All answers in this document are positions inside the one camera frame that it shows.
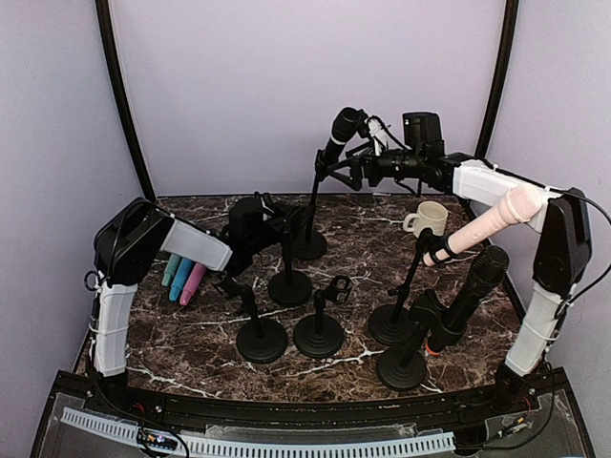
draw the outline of mug handle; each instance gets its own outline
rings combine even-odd
[[[403,230],[405,232],[413,232],[417,219],[420,219],[420,216],[417,213],[410,213],[409,215],[407,215],[403,220]]]

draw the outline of cream mug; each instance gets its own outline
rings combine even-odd
[[[403,230],[412,232],[416,237],[426,227],[430,227],[436,236],[443,236],[448,220],[448,210],[440,203],[427,200],[418,205],[417,213],[410,213],[403,221]]]

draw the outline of marble tabletop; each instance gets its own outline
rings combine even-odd
[[[307,197],[277,196],[285,201],[306,202]],[[221,229],[227,211],[238,197],[163,198],[159,204],[201,227]],[[387,291],[403,282],[413,255],[413,235],[402,230],[405,215],[418,203],[432,199],[450,212],[446,231],[469,220],[455,198],[406,195],[321,196],[316,226],[328,240],[327,254],[314,261],[296,261],[314,288],[323,288],[337,275],[352,278],[354,289],[347,303],[327,306],[327,313],[345,329],[344,346],[333,358],[316,361],[297,351],[292,329],[313,313],[312,302],[284,309],[267,296],[267,282],[282,269],[280,246],[262,252],[255,264],[237,281],[253,286],[262,316],[280,322],[289,345],[278,361],[267,365],[246,362],[235,346],[236,335],[247,321],[237,317],[240,301],[227,301],[204,279],[191,303],[183,308],[169,302],[161,286],[167,255],[159,254],[134,300],[129,331],[129,384],[167,393],[239,401],[347,402],[456,391],[488,385],[511,346],[519,321],[502,287],[483,301],[465,336],[441,356],[426,355],[427,380],[408,393],[385,388],[375,373],[376,359],[385,349],[371,338],[367,319],[371,311],[392,300]],[[481,245],[460,260],[444,266],[420,268],[411,299],[433,288],[450,304],[460,289],[470,260]],[[84,364],[77,372],[82,373]]]

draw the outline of blue marker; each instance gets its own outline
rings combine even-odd
[[[182,258],[179,265],[179,270],[174,277],[174,281],[172,281],[172,289],[170,289],[170,302],[176,302],[179,299],[182,288],[184,288],[184,285],[187,283],[187,279],[189,278],[194,265],[195,263],[193,261]]]
[[[176,275],[176,271],[179,269],[180,260],[182,258],[179,255],[171,255],[170,260],[168,261],[168,265],[165,266],[165,270],[163,271],[163,280],[161,281],[161,286],[168,287],[172,284],[172,280]]]

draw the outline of pink marker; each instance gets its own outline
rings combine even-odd
[[[182,288],[182,294],[180,295],[180,305],[185,306],[188,304],[193,296],[195,296],[198,287],[200,287],[201,279],[203,279],[203,275],[206,273],[205,266],[196,262],[195,267],[191,271],[191,275],[187,279],[187,283]]]

